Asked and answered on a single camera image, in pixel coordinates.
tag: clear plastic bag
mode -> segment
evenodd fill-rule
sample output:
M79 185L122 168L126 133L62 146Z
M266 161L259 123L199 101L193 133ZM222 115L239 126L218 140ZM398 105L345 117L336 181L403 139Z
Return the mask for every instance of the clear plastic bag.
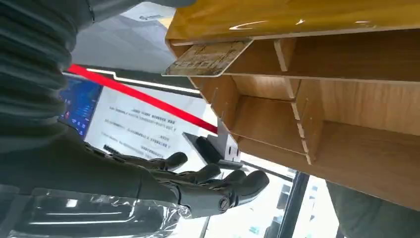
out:
M42 188L27 196L0 190L0 207L8 238L164 238L191 217L173 203Z
M292 37L420 27L418 0L197 0L166 38Z

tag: window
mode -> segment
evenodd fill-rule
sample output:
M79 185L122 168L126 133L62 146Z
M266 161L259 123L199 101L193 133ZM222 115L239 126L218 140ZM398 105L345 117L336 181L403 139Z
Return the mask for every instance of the window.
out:
M244 166L246 174L264 169L270 184L254 201L230 209L225 214L210 217L204 238L277 237L295 172L247 154L243 154L241 159L247 164ZM223 178L230 172L224 170Z

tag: screen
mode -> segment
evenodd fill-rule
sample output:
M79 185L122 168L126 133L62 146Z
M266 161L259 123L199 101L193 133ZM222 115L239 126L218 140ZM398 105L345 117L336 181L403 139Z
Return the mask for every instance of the screen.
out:
M68 87L60 92L60 98L66 104L66 110L60 119L74 127L84 139L102 86L80 76L65 76L69 81Z

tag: wooden divider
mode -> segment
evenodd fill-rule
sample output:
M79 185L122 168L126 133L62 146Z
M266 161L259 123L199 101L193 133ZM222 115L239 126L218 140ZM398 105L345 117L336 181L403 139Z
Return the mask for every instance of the wooden divider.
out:
M316 160L316 150L321 136L324 111L319 80L304 79L299 93L291 103L302 145L309 164Z
M282 71L287 71L295 50L296 38L282 38L274 40L274 48Z
M290 101L296 97L300 79L258 75L232 75L240 94Z

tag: wooden shelf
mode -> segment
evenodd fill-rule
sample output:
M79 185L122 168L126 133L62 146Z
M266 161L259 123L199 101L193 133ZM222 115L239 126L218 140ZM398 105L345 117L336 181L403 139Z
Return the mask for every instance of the wooden shelf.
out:
M420 85L322 81L325 119L420 135Z
M301 37L282 71L273 41L254 41L226 74L419 82L418 42L419 30Z
M231 132L305 154L297 122L288 102L242 96Z
M420 136L325 122L317 161L238 138L241 151L420 210Z
M222 77L192 81L241 151L420 211L419 42L258 38Z

